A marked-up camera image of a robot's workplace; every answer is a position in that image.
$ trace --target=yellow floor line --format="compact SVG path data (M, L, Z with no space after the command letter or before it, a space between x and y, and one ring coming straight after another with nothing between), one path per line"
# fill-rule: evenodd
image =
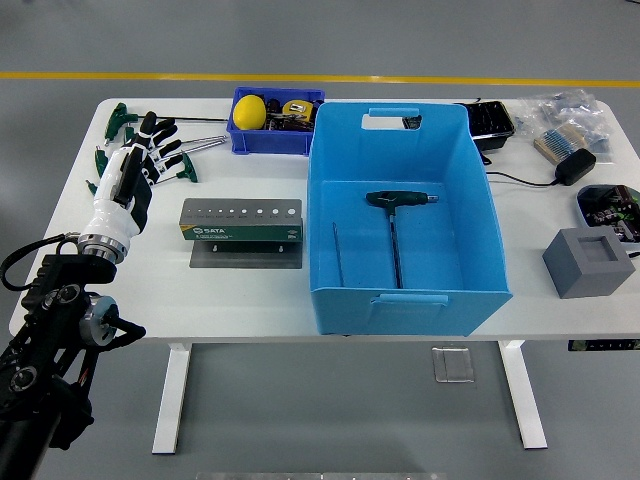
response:
M0 72L0 80L163 80L220 82L405 83L440 85L551 86L583 88L640 88L640 80L563 78L446 77L389 75L298 75L243 73L145 72Z

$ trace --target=blue plastic bin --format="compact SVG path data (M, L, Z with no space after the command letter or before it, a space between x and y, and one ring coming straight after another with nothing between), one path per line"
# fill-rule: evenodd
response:
M246 95L263 95L265 100L275 98L281 105L291 100L315 102L324 101L323 90L303 90L296 88L237 87L227 122L227 132L231 136L233 153L284 153L309 155L313 132L290 132L272 130L239 130L233 123L233 109Z
M422 123L367 129L365 115L421 115ZM385 210L365 200L379 190L439 195L437 203L397 209L403 289L395 288ZM308 197L310 287L322 334L466 336L511 298L463 106L326 103L316 118Z

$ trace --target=black power adapter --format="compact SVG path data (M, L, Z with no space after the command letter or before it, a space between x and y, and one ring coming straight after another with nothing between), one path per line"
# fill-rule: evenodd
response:
M556 167L556 180L564 185L573 185L596 165L596 157L589 150L576 150Z

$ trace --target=metal plate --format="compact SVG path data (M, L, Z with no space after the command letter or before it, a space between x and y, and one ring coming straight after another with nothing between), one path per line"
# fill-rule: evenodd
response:
M302 242L193 242L191 268L302 268Z
M467 347L433 347L433 369L440 383L470 383L475 381L471 353Z
M196 480L447 480L446 473L198 473Z

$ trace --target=gray foam block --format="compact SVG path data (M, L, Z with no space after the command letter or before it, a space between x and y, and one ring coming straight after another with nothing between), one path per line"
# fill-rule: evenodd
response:
M560 230L542 258L560 298L611 295L635 272L610 226Z

